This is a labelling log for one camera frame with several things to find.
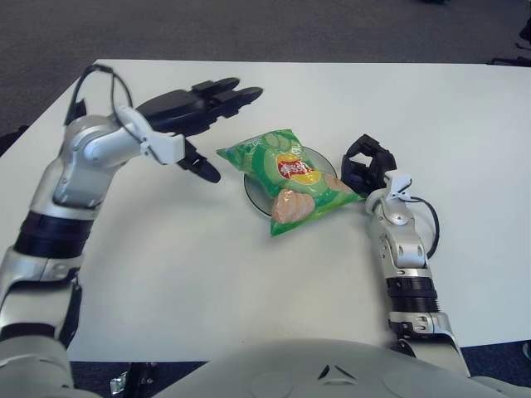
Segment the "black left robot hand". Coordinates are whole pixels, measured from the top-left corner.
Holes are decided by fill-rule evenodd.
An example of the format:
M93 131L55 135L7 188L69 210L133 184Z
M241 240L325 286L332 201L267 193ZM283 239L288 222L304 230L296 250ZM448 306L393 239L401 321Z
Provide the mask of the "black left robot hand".
M208 182L219 182L220 173L197 152L188 137L206 132L220 117L228 119L237 115L240 108L251 104L263 93L261 87L239 90L239 84L240 80L234 77L207 80L190 90L174 90L137 107L136 110L154 131L183 136L181 158L164 161L156 156L157 162L163 165L177 164Z

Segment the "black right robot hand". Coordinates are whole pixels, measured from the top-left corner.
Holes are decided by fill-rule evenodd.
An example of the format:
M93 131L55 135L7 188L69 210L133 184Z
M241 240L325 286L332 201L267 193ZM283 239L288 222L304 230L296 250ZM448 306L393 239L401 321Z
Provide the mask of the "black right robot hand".
M355 162L353 157L362 154L371 159L368 165ZM362 197L386 186L385 173L397 169L392 153L367 134L359 137L343 155L341 181Z

